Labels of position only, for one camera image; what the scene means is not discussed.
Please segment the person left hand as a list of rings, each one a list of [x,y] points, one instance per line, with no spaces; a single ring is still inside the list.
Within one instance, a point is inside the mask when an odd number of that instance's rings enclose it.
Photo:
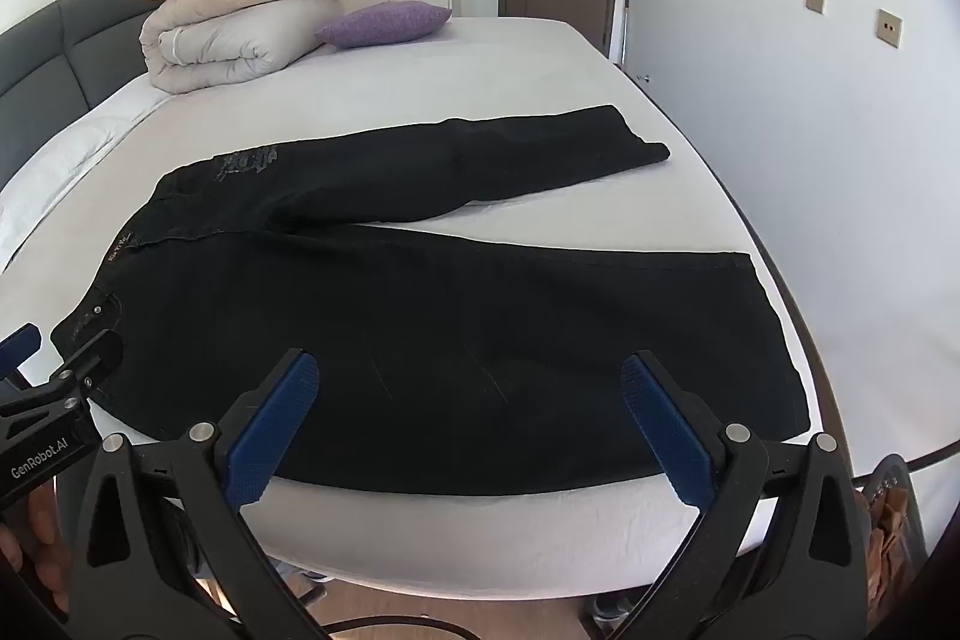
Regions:
[[[23,510],[25,521],[16,528],[2,523],[3,555],[16,573],[31,565],[53,604],[62,614],[68,614],[71,554],[60,530],[55,484],[49,481],[34,489],[26,497]]]

